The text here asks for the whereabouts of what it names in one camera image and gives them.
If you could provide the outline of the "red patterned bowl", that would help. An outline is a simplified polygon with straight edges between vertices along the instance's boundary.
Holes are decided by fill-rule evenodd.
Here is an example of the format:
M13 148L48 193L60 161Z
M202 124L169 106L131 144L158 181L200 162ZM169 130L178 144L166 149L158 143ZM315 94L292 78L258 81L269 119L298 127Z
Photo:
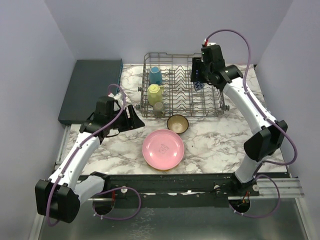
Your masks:
M201 91L204 88L205 84L200 81L193 82L193 87L196 92Z

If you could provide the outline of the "small grey cup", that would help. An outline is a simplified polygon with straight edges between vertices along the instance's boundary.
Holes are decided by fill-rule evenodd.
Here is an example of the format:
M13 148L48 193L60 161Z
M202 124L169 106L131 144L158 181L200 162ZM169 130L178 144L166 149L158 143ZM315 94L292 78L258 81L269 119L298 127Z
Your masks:
M155 117L163 117L165 115L165 107L162 102L156 102L153 105L153 114Z

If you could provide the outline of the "yellow-green faceted mug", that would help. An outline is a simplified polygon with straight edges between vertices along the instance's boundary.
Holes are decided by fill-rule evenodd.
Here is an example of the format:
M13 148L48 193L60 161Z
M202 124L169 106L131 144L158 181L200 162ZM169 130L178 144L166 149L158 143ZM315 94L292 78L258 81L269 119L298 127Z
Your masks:
M147 100L151 106L163 102L164 87L158 84L151 84L147 89Z

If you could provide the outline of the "brown beige bowl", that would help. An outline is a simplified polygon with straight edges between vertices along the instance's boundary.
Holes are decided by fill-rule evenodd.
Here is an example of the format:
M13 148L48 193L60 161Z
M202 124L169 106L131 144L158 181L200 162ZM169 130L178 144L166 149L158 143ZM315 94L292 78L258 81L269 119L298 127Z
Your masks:
M169 130L179 135L185 133L188 130L189 121L183 115L174 114L168 118L166 126Z

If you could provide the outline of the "blue floral mug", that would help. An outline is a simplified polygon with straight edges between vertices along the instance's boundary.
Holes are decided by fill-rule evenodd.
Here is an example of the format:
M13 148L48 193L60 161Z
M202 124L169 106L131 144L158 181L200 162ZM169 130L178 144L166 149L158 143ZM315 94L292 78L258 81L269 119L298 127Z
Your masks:
M150 84L162 85L162 73L157 66L150 68L148 77Z

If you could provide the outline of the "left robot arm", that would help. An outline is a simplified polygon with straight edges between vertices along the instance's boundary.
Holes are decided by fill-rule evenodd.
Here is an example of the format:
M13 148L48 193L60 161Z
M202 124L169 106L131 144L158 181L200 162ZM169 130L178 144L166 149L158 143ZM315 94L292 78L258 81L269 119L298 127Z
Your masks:
M107 197L111 191L108 175L93 172L78 182L85 165L110 136L110 130L122 133L144 126L132 105L119 104L110 96L100 97L95 111L80 126L76 142L62 164L47 180L40 179L35 185L37 213L47 219L71 223L88 199L95 195Z

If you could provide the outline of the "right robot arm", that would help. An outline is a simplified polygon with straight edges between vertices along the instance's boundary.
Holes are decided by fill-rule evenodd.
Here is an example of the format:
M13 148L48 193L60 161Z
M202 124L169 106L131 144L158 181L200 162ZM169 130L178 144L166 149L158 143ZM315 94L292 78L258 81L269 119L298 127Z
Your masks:
M284 140L288 125L278 121L252 94L243 83L243 74L235 65L227 66L221 47L209 43L201 48L201 57L192 59L191 81L214 86L235 104L247 121L252 132L244 144L244 159L240 167L232 174L230 191L241 196L248 190L263 160L275 153Z

